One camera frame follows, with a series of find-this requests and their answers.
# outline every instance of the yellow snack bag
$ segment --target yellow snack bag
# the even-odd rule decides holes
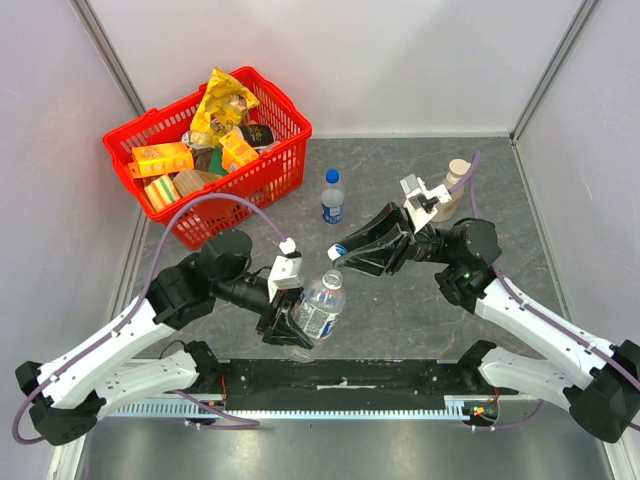
[[[248,88],[231,75],[214,68],[191,121],[191,142],[199,147],[218,146],[220,138],[240,125],[249,109],[259,104]]]

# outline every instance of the wall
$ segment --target wall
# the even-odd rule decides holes
[[[0,16],[0,471],[42,479],[47,444],[13,442],[13,371],[67,351],[105,316],[135,205],[102,135],[133,112],[70,4],[4,2]],[[23,435],[33,436],[30,420]]]
[[[256,67],[317,134],[508,132],[580,0],[92,0],[147,107]]]
[[[640,342],[640,3],[601,2],[520,143],[573,320]]]

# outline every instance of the red basket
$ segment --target red basket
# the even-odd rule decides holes
[[[243,67],[232,75],[249,88],[260,105],[249,111],[250,120],[269,125],[280,143],[260,158],[227,175],[205,189],[181,198],[156,212],[144,192],[142,179],[134,179],[129,172],[131,148],[158,143],[179,142],[189,130],[191,117],[204,95],[206,84],[188,97],[161,110],[152,108],[141,117],[123,125],[103,138],[111,154],[113,168],[125,188],[138,199],[145,213],[154,222],[167,225],[188,201],[212,192],[225,192],[250,200],[264,208],[302,184],[307,140],[311,124],[298,112],[291,100],[273,83],[265,80],[251,67]],[[173,233],[190,249],[200,248],[204,242],[225,228],[237,225],[252,212],[245,206],[227,200],[199,203],[182,216]]]

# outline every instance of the bottle label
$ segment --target bottle label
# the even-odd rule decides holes
[[[339,223],[344,218],[344,203],[339,207],[322,205],[322,219],[331,224]]]
[[[297,305],[296,323],[309,337],[322,340],[331,334],[338,315],[326,313],[305,302]]]

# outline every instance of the plastic bottle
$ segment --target plastic bottle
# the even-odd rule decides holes
[[[322,192],[322,218],[330,224],[339,223],[344,218],[344,187],[340,180],[340,172],[327,171],[327,183]]]
[[[313,350],[295,347],[291,353],[292,360],[314,360],[320,347],[333,332],[346,300],[342,274],[338,270],[329,270],[322,278],[314,280],[305,288],[293,310],[293,319],[313,340],[315,347]]]
[[[462,160],[460,158],[456,158],[455,160],[451,160],[449,162],[449,171],[447,175],[444,177],[442,183],[445,187],[451,188],[453,185],[460,181],[460,178],[467,173],[467,170],[471,167],[471,164],[466,160]],[[441,205],[438,203],[436,208],[438,209],[438,213],[431,220],[432,222],[446,222],[453,214],[456,213],[460,202],[462,201],[462,197],[464,196],[464,186],[451,194],[451,201]]]

